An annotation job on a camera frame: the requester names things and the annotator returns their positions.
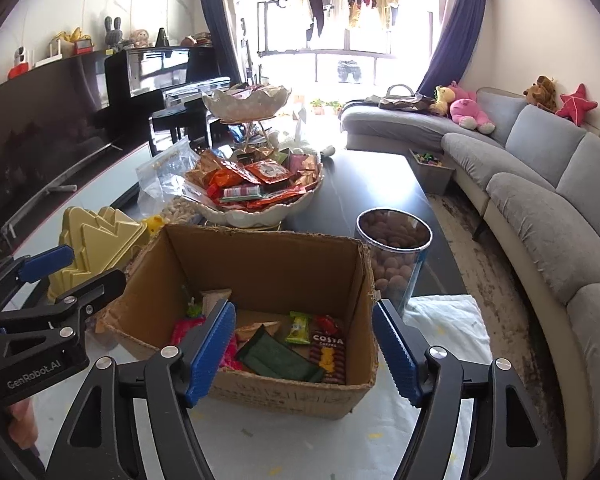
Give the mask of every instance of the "black table surface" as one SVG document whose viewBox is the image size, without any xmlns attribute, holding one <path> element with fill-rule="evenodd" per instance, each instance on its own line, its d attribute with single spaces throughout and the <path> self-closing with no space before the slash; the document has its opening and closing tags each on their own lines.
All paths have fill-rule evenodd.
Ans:
<svg viewBox="0 0 600 480">
<path fill-rule="evenodd" d="M 325 179 L 303 212 L 288 218 L 293 231 L 355 237 L 356 218 L 374 207 L 391 207 L 424 220 L 433 231 L 414 296 L 466 294 L 462 276 L 433 209 L 401 155 L 340 150 L 323 160 Z"/>
</svg>

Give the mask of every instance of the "person's hand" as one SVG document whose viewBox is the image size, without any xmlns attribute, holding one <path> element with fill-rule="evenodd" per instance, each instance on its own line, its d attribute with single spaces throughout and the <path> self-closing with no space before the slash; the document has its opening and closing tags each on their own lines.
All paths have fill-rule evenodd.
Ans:
<svg viewBox="0 0 600 480">
<path fill-rule="evenodd" d="M 9 425 L 9 436 L 21 449 L 29 449 L 38 439 L 38 427 L 33 414 L 31 399 L 24 399 L 9 407 L 13 420 Z"/>
</svg>

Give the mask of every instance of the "clear plastic jar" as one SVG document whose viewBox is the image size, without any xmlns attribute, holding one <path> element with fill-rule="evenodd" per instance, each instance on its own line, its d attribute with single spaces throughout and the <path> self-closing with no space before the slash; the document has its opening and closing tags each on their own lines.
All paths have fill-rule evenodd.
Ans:
<svg viewBox="0 0 600 480">
<path fill-rule="evenodd" d="M 371 248 L 376 289 L 402 316 L 433 239 L 431 228 L 407 212 L 374 208 L 358 216 L 356 237 Z"/>
</svg>

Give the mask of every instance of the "potted plant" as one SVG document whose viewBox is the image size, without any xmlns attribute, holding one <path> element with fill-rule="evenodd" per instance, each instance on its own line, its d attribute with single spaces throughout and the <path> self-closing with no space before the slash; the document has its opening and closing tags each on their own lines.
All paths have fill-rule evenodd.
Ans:
<svg viewBox="0 0 600 480">
<path fill-rule="evenodd" d="M 315 115 L 324 115 L 324 101 L 322 99 L 314 99 L 311 101 L 311 106 L 314 108 Z"/>
<path fill-rule="evenodd" d="M 342 103 L 340 101 L 329 101 L 324 105 L 325 112 L 331 115 L 337 115 L 342 111 Z"/>
</svg>

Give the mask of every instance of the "brown teddy bear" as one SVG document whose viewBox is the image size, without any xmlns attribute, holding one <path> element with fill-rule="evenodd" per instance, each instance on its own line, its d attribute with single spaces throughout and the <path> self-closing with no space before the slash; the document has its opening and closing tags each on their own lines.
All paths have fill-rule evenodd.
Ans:
<svg viewBox="0 0 600 480">
<path fill-rule="evenodd" d="M 555 84 L 547 76 L 541 75 L 538 81 L 523 92 L 526 102 L 530 105 L 542 108 L 547 112 L 555 113 Z"/>
</svg>

